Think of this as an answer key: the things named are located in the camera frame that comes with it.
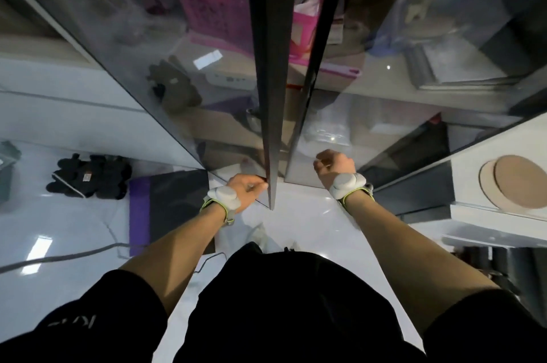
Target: cabinet door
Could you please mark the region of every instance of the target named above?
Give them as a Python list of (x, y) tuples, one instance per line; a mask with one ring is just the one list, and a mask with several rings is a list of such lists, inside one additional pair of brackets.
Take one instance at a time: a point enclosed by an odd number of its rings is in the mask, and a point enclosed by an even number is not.
[(267, 177), (274, 206), (294, 0), (27, 1), (207, 170)]
[(547, 108), (547, 0), (324, 0), (285, 180), (353, 157), (375, 186)]

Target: black t-shirt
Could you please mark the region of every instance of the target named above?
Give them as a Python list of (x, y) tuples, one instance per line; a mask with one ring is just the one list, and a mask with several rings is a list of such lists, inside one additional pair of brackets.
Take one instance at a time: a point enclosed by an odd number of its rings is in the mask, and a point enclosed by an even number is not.
[[(0, 344), (0, 356), (4, 361), (149, 362), (167, 322), (159, 298), (142, 278), (114, 270), (34, 331)], [(266, 255), (248, 244), (200, 294), (174, 362), (529, 361), (542, 358), (545, 334), (512, 294), (486, 290), (434, 321), (423, 337), (426, 357), (403, 340), (389, 302), (350, 271), (308, 252)]]

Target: person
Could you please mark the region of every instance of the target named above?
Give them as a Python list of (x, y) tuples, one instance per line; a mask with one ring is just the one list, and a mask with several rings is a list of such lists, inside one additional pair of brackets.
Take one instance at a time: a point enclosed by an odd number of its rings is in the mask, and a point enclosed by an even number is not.
[[(319, 153), (314, 167), (327, 189), (339, 175), (356, 173), (352, 159), (332, 150)], [(228, 186), (241, 202), (239, 213), (268, 185), (238, 174)], [(206, 205), (33, 331), (2, 343), (2, 355), (150, 361), (198, 260), (227, 218), (221, 203)], [(264, 254), (250, 242), (199, 295), (174, 361), (540, 358), (545, 329), (515, 296), (401, 222), (365, 188), (349, 193), (344, 207), (422, 336), (425, 354), (403, 340), (389, 302), (350, 271), (310, 252)]]

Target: hand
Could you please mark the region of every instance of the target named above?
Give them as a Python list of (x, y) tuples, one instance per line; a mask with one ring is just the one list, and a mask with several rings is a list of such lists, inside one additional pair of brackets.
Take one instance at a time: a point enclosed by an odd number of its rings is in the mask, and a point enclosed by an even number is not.
[(340, 173), (356, 173), (355, 162), (343, 153), (334, 150), (325, 150), (315, 156), (313, 168), (328, 190), (334, 182), (334, 178)]
[(236, 174), (230, 179), (227, 186), (236, 190), (241, 206), (236, 213), (243, 212), (256, 198), (268, 188), (268, 183), (254, 174)]

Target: black wire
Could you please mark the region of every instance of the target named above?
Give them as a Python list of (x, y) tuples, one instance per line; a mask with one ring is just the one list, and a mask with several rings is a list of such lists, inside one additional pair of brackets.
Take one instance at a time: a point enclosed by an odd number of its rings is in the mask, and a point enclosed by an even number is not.
[[(6, 272), (10, 272), (10, 271), (13, 271), (13, 270), (18, 270), (19, 268), (24, 268), (24, 267), (27, 267), (29, 265), (35, 265), (37, 263), (70, 261), (70, 260), (73, 260), (73, 259), (83, 258), (85, 256), (100, 254), (101, 252), (107, 251), (107, 250), (112, 249), (112, 248), (116, 248), (118, 246), (121, 247), (121, 248), (145, 248), (147, 245), (130, 245), (130, 244), (125, 244), (125, 243), (118, 242), (118, 243), (115, 243), (115, 244), (110, 244), (110, 245), (107, 245), (107, 246), (103, 246), (102, 248), (92, 249), (90, 251), (79, 252), (77, 254), (46, 256), (44, 258), (37, 258), (37, 259), (34, 259), (34, 260), (10, 263), (9, 265), (4, 265), (3, 267), (0, 267), (0, 274), (5, 274)], [(219, 256), (219, 255), (223, 255), (226, 258), (226, 260), (228, 260), (228, 257), (226, 256), (226, 254), (224, 252), (219, 252), (217, 254), (209, 256), (209, 258), (205, 259), (205, 261), (203, 262), (203, 265), (201, 266), (201, 268), (197, 271), (194, 271), (194, 274), (199, 274), (208, 260), (210, 260), (211, 258), (214, 258), (215, 256)]]

